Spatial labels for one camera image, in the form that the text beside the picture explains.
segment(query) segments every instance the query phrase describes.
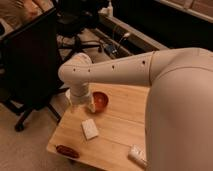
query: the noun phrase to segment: orange bowl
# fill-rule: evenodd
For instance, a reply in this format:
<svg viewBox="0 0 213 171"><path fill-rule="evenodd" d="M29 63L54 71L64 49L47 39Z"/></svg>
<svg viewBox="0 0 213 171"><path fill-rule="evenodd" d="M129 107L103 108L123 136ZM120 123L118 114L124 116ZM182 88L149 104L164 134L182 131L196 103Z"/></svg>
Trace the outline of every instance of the orange bowl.
<svg viewBox="0 0 213 171"><path fill-rule="evenodd" d="M93 99L95 104L95 112L103 112L109 102L107 95L103 92L95 91L93 92Z"/></svg>

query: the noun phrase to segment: white eraser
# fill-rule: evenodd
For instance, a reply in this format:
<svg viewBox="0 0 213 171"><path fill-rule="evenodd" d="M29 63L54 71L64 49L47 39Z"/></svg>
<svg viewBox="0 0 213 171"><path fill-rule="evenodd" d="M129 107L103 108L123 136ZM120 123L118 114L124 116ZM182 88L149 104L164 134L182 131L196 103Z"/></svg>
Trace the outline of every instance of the white eraser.
<svg viewBox="0 0 213 171"><path fill-rule="evenodd" d="M142 168L146 168L145 153L138 146L133 145L129 151L128 156Z"/></svg>
<svg viewBox="0 0 213 171"><path fill-rule="evenodd" d="M98 136L99 132L93 119L83 121L81 124L87 140Z"/></svg>

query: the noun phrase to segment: white block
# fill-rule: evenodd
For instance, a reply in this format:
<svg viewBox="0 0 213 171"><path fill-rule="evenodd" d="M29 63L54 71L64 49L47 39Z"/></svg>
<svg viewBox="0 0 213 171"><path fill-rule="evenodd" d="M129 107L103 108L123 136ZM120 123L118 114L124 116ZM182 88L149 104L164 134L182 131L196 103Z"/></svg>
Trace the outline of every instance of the white block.
<svg viewBox="0 0 213 171"><path fill-rule="evenodd" d="M87 140L98 136L99 132L93 119L83 121L81 124Z"/></svg>

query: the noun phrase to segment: black chair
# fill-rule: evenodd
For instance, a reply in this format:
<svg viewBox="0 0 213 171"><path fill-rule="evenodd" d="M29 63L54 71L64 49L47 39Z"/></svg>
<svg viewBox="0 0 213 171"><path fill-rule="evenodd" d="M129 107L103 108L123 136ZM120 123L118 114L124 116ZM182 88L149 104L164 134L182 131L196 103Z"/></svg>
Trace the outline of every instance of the black chair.
<svg viewBox="0 0 213 171"><path fill-rule="evenodd" d="M5 72L0 76L0 102L21 118L16 131L33 110L47 106L59 122L50 99L60 89L58 68L62 64L56 41L56 9L8 34L0 44Z"/></svg>
<svg viewBox="0 0 213 171"><path fill-rule="evenodd" d="M96 28L99 21L98 11L108 6L108 0L52 0L58 10L57 33L63 37L74 37L73 45L62 44L60 49L71 49L65 57L68 60L75 52L86 48L98 47L102 51L100 42L83 42L78 34L85 28Z"/></svg>

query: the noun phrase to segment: wooden tabletop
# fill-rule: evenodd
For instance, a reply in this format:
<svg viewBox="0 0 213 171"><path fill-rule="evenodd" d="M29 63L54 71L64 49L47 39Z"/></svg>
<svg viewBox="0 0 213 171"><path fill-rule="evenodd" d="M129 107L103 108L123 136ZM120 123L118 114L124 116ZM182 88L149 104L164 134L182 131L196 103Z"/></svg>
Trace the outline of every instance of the wooden tabletop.
<svg viewBox="0 0 213 171"><path fill-rule="evenodd" d="M55 146L65 145L79 152L77 161L103 170L143 170L127 156L132 145L145 152L144 115L149 89L109 84L91 84L90 88L107 94L107 109L100 114L91 114L83 106L75 110L68 108L47 150L57 153ZM99 136L87 141L81 122L89 118L94 119Z"/></svg>

